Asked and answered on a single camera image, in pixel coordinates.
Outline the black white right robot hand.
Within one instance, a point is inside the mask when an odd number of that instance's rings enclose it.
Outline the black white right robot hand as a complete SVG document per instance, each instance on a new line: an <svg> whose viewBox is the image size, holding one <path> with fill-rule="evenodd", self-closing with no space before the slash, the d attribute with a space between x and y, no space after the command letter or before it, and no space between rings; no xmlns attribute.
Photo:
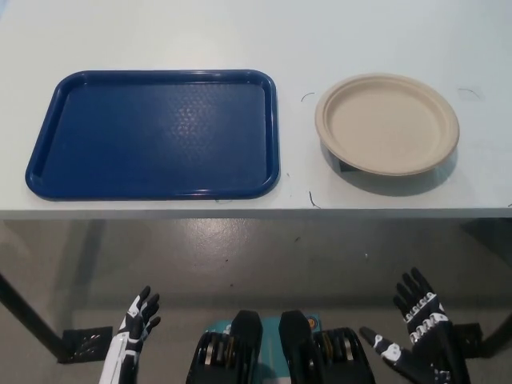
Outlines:
<svg viewBox="0 0 512 384"><path fill-rule="evenodd" d="M402 314L411 349L369 327L359 329L389 368L412 383L469 383L470 376L453 322L422 273L413 268L396 285L393 303Z"/></svg>

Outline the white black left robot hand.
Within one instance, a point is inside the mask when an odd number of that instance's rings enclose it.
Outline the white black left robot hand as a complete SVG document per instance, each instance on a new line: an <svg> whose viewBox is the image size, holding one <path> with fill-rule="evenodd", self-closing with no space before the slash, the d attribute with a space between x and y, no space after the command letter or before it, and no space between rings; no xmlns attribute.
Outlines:
<svg viewBox="0 0 512 384"><path fill-rule="evenodd" d="M159 294L146 286L132 301L113 336L103 364L99 384L135 384L144 342L161 321L157 315Z"/></svg>

